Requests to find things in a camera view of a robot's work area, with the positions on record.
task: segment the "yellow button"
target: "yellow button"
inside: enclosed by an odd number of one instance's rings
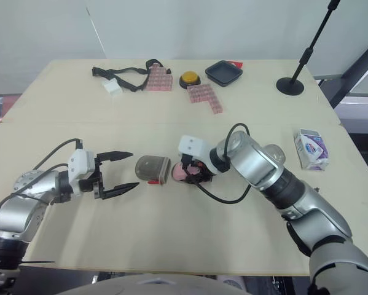
[[[189,72],[185,72],[184,74],[182,74],[182,81],[184,81],[185,83],[194,83],[197,81],[198,76],[195,72],[189,71]]]

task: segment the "microphone stand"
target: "microphone stand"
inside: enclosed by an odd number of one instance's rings
[[[331,15],[331,12],[337,8],[339,1],[340,0],[331,0],[330,4],[327,7],[328,8],[327,14],[324,17],[318,31],[316,32],[316,35],[313,38],[311,45],[307,49],[305,49],[300,59],[299,66],[297,67],[294,75],[291,78],[289,77],[281,78],[276,82],[276,87],[280,92],[287,95],[299,95],[303,92],[304,85],[299,80],[297,80],[297,77],[300,74],[302,68],[308,63],[308,60],[313,53],[313,47],[315,46],[324,26],[326,25]]]

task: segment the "white wall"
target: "white wall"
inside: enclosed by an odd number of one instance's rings
[[[56,58],[300,58],[329,0],[0,0],[0,93]],[[90,12],[105,49],[93,29]],[[368,0],[342,0],[308,64],[343,73],[368,48]]]
[[[108,58],[299,59],[329,0],[86,0]],[[342,0],[308,64],[345,72],[368,48],[368,0]]]
[[[82,0],[0,0],[0,93],[22,93],[52,59],[104,57]]]

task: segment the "blue label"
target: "blue label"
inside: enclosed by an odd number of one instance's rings
[[[316,148],[310,144],[310,143],[306,143],[305,144],[305,149],[307,150],[307,152],[309,152],[310,154],[313,154],[314,152],[316,152]]]

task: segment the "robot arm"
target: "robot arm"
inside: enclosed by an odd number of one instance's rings
[[[93,191],[96,199],[108,199],[133,189],[139,183],[121,184],[105,191],[100,165],[131,156],[129,152],[97,154],[77,148],[68,160],[67,171],[31,170],[19,177],[14,192],[0,204],[0,292],[18,277],[18,265],[32,241],[49,204],[64,203],[71,195]]]
[[[310,257],[309,294],[368,294],[368,257],[353,245],[349,225],[330,203],[284,168],[268,146],[262,148],[245,132],[230,137],[229,159],[224,157],[225,140],[214,149],[205,148],[209,146],[198,138],[183,136],[179,151],[183,159],[202,161],[215,175],[222,173],[218,167],[224,167],[223,162],[230,161],[274,204],[299,250]]]

